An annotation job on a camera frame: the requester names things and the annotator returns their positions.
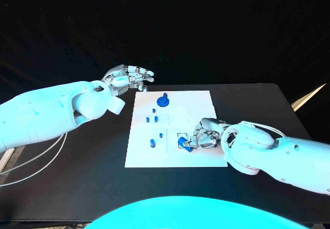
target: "table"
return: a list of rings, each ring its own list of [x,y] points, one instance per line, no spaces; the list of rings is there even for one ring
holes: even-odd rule
[[[273,84],[164,85],[149,91],[208,90],[217,118],[250,121],[309,139]],[[265,172],[249,176],[229,167],[123,168],[135,91],[119,96],[125,107],[67,133],[48,167],[24,182],[0,190],[0,219],[92,221],[118,207],[161,196],[197,196],[262,209],[298,223],[330,222],[330,196],[278,182]],[[25,146],[18,163],[41,153],[54,140]],[[12,171],[11,182],[48,162],[59,145],[30,165]]]

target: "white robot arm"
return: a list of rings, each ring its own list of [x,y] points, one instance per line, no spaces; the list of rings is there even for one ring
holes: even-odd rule
[[[282,137],[273,139],[256,126]],[[278,181],[330,195],[330,145],[285,137],[280,131],[260,124],[243,121],[230,125],[203,118],[183,146],[195,149],[217,144],[224,160],[239,172],[256,175],[263,170]]]
[[[122,64],[99,81],[57,85],[15,96],[0,105],[0,152],[60,136],[106,110],[119,114],[125,102],[115,96],[128,88],[146,92],[142,80],[152,82],[152,75],[144,68]]]

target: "small blue piece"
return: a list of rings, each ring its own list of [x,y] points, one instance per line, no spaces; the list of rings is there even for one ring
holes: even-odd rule
[[[185,147],[183,146],[183,142],[185,142],[187,139],[184,137],[180,137],[178,138],[178,141],[177,141],[177,144],[185,149],[185,151],[190,153],[193,151],[193,148],[191,147]]]
[[[151,146],[151,148],[155,147],[155,143],[154,143],[154,140],[152,139],[149,140],[149,146]]]
[[[157,99],[157,105],[159,107],[165,107],[170,104],[170,100],[167,98],[167,94],[164,93],[162,97]]]

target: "black backdrop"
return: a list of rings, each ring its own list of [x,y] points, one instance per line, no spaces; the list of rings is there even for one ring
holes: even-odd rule
[[[154,84],[276,83],[291,102],[327,80],[325,2],[191,2],[0,1],[0,103],[121,63]]]

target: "white paper sheet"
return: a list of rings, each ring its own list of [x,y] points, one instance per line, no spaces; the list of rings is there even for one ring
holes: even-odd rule
[[[226,167],[220,146],[188,153],[177,145],[177,133],[185,133],[188,140],[200,119],[216,118],[210,92],[165,93],[170,100],[167,107],[159,107],[155,102],[164,92],[135,93],[125,167]],[[149,146],[151,139],[155,142],[154,148]]]

